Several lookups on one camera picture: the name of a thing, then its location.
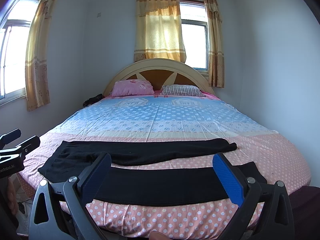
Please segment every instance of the yellow curtain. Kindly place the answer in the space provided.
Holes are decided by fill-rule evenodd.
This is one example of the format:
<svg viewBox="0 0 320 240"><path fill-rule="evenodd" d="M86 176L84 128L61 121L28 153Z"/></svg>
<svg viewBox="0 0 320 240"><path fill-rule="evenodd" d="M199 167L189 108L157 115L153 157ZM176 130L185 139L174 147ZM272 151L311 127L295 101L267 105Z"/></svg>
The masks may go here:
<svg viewBox="0 0 320 240"><path fill-rule="evenodd" d="M168 58L185 63L179 0L137 0L134 62Z"/></svg>
<svg viewBox="0 0 320 240"><path fill-rule="evenodd" d="M222 48L221 18L217 0L204 0L208 15L209 85L224 87L224 54Z"/></svg>
<svg viewBox="0 0 320 240"><path fill-rule="evenodd" d="M28 111L50 103L46 51L55 1L40 0L36 15L30 26L25 68Z"/></svg>

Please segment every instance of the dark cloth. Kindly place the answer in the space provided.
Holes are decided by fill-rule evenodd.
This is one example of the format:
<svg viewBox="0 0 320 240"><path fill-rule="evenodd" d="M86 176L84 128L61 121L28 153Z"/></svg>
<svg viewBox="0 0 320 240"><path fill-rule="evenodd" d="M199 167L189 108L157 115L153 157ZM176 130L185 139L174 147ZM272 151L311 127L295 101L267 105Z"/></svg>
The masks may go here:
<svg viewBox="0 0 320 240"><path fill-rule="evenodd" d="M267 183L254 162L236 166L246 177ZM63 182L78 173L46 176ZM95 199L116 204L179 206L228 198L213 168L132 170L111 167Z"/></svg>
<svg viewBox="0 0 320 240"><path fill-rule="evenodd" d="M102 94L98 94L97 96L93 97L93 98L89 98L88 100L84 101L84 103L82 104L83 107L87 107L89 105L93 105L97 102L99 102L100 100L102 100L104 98L104 95Z"/></svg>
<svg viewBox="0 0 320 240"><path fill-rule="evenodd" d="M295 240L320 239L320 188L302 186L289 195Z"/></svg>
<svg viewBox="0 0 320 240"><path fill-rule="evenodd" d="M63 142L38 171L51 182L78 176L101 152L121 165L143 165L235 150L224 139L161 143ZM238 166L246 177L266 183L253 162ZM111 167L96 199L144 206L177 206L228 198L213 168L133 170Z"/></svg>
<svg viewBox="0 0 320 240"><path fill-rule="evenodd" d="M38 171L46 177L48 169L57 175L69 172L66 169L81 171L95 160L100 153L109 153L112 163L123 166L146 165L179 158L190 158L229 152L237 149L236 143L217 138L207 141L174 142L92 142L63 141L53 155Z"/></svg>

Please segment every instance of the metal screw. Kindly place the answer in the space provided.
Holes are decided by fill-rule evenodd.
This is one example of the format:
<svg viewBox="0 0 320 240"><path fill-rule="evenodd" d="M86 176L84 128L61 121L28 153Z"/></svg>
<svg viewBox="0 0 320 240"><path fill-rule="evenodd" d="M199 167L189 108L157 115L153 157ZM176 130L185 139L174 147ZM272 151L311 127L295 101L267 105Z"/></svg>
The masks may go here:
<svg viewBox="0 0 320 240"><path fill-rule="evenodd" d="M47 180L43 179L40 181L40 186L45 186L47 184Z"/></svg>
<svg viewBox="0 0 320 240"><path fill-rule="evenodd" d="M283 183L281 180L279 180L279 181L277 182L277 184L278 184L279 187L283 187L283 186L284 186L284 183Z"/></svg>
<svg viewBox="0 0 320 240"><path fill-rule="evenodd" d="M73 176L69 179L69 182L75 182L77 179L78 179L77 177Z"/></svg>
<svg viewBox="0 0 320 240"><path fill-rule="evenodd" d="M250 183L250 184L253 184L253 183L256 182L256 180L254 178L252 178L252 177L249 177L249 178L247 178L247 182Z"/></svg>

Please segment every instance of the bed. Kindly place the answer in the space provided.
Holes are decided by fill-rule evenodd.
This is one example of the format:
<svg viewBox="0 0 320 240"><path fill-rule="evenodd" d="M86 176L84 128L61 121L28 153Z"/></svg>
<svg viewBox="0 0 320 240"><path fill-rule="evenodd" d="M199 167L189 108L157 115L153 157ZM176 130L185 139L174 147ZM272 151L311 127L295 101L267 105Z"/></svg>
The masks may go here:
<svg viewBox="0 0 320 240"><path fill-rule="evenodd" d="M169 84L196 85L206 97L161 96L158 93L154 96L109 96L114 83L126 79L148 80L155 90ZM183 63L166 59L134 63L113 78L104 95L107 96L105 99L79 110L41 136L40 147L26 156L25 169L18 177L29 196L43 179L37 169L63 140L159 142L225 138L238 145L236 151L225 153L233 165L254 161L268 183L282 180L289 194L310 183L309 167L292 143L216 98L206 79ZM142 166L112 165L145 170L195 169L211 167L212 155ZM137 187L146 186L143 181L133 183ZM61 204L68 211L66 204ZM259 203L251 225L258 220L262 207L263 203ZM122 236L148 237L151 231L157 230L175 239L216 239L237 206L229 199L174 207L120 205L94 200L87 204L87 209L97 225Z"/></svg>

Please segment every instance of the window glass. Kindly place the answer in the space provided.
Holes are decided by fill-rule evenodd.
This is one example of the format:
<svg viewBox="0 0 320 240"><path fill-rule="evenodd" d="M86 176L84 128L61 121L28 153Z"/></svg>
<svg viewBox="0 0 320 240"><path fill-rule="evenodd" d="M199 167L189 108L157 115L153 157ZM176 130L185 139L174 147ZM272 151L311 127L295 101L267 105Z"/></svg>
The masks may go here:
<svg viewBox="0 0 320 240"><path fill-rule="evenodd" d="M180 3L181 19L207 22L208 16L203 5Z"/></svg>
<svg viewBox="0 0 320 240"><path fill-rule="evenodd" d="M25 87L29 27L12 26L5 55L4 88L10 93Z"/></svg>
<svg viewBox="0 0 320 240"><path fill-rule="evenodd" d="M26 20L32 22L39 0L19 0L12 8L8 20Z"/></svg>
<svg viewBox="0 0 320 240"><path fill-rule="evenodd" d="M7 32L6 32L6 36L4 38L4 43L3 43L3 47L2 47L2 54L1 54L1 62L0 62L0 67L4 67L4 59L5 59L5 52L7 49L7 44L8 44L8 40L9 40L9 34L10 34L10 30L11 30L11 26L7 27Z"/></svg>
<svg viewBox="0 0 320 240"><path fill-rule="evenodd" d="M2 42L4 39L4 33L5 33L5 29L0 29L0 49L2 46ZM1 82L1 80L3 80L3 69L2 69L2 63L0 62L0 98L4 95L4 86L3 83Z"/></svg>
<svg viewBox="0 0 320 240"><path fill-rule="evenodd" d="M182 37L186 49L186 65L207 69L206 31L203 25L182 24Z"/></svg>

